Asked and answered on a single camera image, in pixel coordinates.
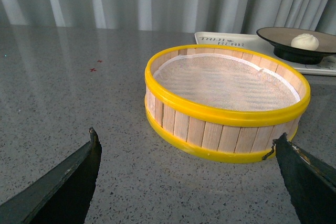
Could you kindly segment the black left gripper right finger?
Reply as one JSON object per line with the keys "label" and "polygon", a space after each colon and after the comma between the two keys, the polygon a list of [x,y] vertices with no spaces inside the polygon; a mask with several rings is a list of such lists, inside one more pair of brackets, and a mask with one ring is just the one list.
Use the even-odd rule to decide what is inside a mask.
{"label": "black left gripper right finger", "polygon": [[301,223],[335,223],[335,168],[287,139],[272,141],[271,151]]}

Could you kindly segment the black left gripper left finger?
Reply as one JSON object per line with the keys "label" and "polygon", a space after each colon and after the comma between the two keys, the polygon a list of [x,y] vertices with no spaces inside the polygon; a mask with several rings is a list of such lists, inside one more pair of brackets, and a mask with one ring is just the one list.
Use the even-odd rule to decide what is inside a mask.
{"label": "black left gripper left finger", "polygon": [[102,146],[90,141],[1,204],[1,223],[84,223],[95,192]]}

